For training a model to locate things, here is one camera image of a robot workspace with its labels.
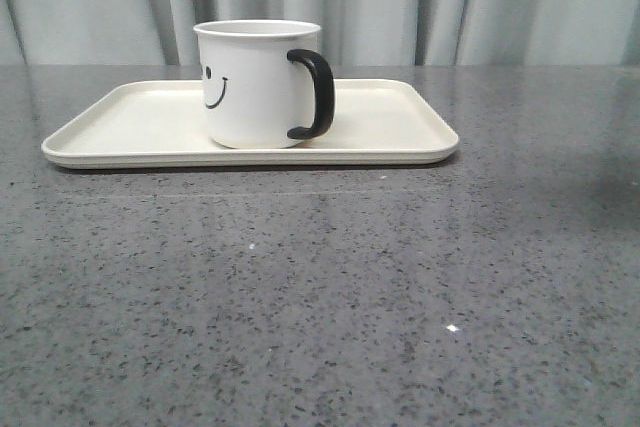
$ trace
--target tray rim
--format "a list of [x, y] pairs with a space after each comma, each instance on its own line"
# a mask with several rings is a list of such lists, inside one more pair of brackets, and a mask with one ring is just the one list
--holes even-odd
[[[446, 159], [453, 154], [460, 144], [460, 137], [447, 122], [429, 105], [420, 93], [409, 83], [394, 79], [356, 78], [335, 79], [336, 89], [358, 87], [358, 84], [366, 85], [374, 83], [373, 88], [395, 88], [406, 91], [409, 95], [416, 96], [436, 115], [441, 128], [452, 135], [453, 141], [445, 147], [438, 149], [354, 149], [354, 148], [300, 148], [293, 146], [287, 149], [225, 149], [220, 152], [193, 152], [193, 151], [142, 151], [128, 152], [127, 154], [112, 153], [69, 153], [53, 149], [48, 144], [83, 118], [88, 117], [98, 110], [105, 100], [111, 97], [123, 96], [127, 93], [138, 91], [149, 92], [149, 87], [158, 86], [157, 90], [192, 90], [201, 80], [143, 80], [119, 85], [97, 101], [92, 103], [84, 111], [73, 117], [60, 128], [47, 136], [41, 143], [41, 150], [47, 160], [65, 168], [71, 169], [99, 169], [99, 168], [151, 168], [151, 167], [179, 167], [179, 166], [231, 166], [231, 165], [391, 165], [391, 164], [428, 164]], [[371, 158], [371, 156], [383, 156], [383, 158]]]

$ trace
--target mug rim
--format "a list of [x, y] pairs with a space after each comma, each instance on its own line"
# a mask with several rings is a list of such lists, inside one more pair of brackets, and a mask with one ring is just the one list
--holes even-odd
[[[242, 32], [240, 26], [271, 26], [281, 25], [282, 32]], [[234, 30], [216, 30], [217, 28], [238, 28]], [[193, 30], [198, 35], [207, 37], [229, 37], [242, 39], [282, 39], [298, 38], [307, 35], [317, 34], [322, 30], [318, 24], [302, 22], [298, 20], [275, 20], [275, 19], [234, 19], [234, 20], [214, 20], [196, 24]]]

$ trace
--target smiley face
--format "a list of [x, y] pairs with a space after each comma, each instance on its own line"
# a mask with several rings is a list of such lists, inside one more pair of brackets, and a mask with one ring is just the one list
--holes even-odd
[[[211, 68], [208, 65], [206, 67], [202, 68], [202, 80], [205, 81], [205, 82], [207, 80], [211, 80]], [[204, 105], [207, 107], [207, 109], [213, 109], [213, 108], [217, 107], [218, 105], [220, 105], [220, 102], [222, 102], [222, 99], [224, 99], [224, 96], [227, 93], [227, 81], [228, 80], [229, 80], [228, 78], [222, 77], [222, 92], [220, 93], [220, 97], [213, 104], [207, 104], [207, 102], [205, 101]]]

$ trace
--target countertop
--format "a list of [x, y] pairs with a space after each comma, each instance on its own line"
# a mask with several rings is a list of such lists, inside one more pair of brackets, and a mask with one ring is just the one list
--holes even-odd
[[640, 425], [640, 68], [412, 84], [434, 166], [71, 171], [178, 67], [0, 67], [0, 425]]

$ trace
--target smiley face mouth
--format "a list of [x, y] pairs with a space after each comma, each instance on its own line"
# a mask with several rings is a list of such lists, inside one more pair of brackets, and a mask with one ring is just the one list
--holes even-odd
[[220, 94], [220, 98], [213, 104], [207, 104], [205, 102], [205, 106], [207, 107], [207, 109], [214, 109], [216, 108], [218, 105], [220, 105], [220, 102], [222, 102], [222, 99], [224, 99], [225, 94], [227, 93], [227, 79], [226, 77], [222, 78], [222, 82], [224, 83], [222, 86], [222, 93]]

